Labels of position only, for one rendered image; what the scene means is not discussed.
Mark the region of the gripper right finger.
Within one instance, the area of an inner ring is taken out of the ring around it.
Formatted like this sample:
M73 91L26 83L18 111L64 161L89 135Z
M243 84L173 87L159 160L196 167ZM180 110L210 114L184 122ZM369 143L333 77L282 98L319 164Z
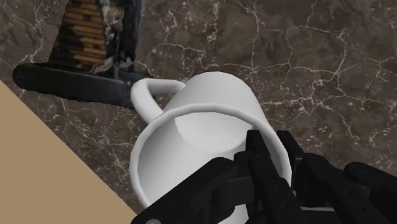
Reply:
M362 162L342 170L321 155L305 153L278 130L292 168L291 186L303 207L330 205L341 224L397 224L397 177Z

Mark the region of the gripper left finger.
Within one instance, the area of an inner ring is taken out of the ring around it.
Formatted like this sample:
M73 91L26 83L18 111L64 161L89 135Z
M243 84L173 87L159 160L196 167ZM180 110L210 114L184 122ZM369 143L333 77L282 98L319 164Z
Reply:
M214 158L138 214L131 224L220 224L247 205L245 224L307 224L259 130L249 130L235 159Z

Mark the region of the white mug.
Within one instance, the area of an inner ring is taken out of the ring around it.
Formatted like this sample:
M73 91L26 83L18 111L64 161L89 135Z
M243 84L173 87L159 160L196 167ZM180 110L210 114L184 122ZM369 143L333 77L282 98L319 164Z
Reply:
M146 128L130 154L130 178L149 207L215 157L231 159L259 130L280 177L291 181L288 153L253 91L240 78L204 72L188 81L145 78L130 99Z

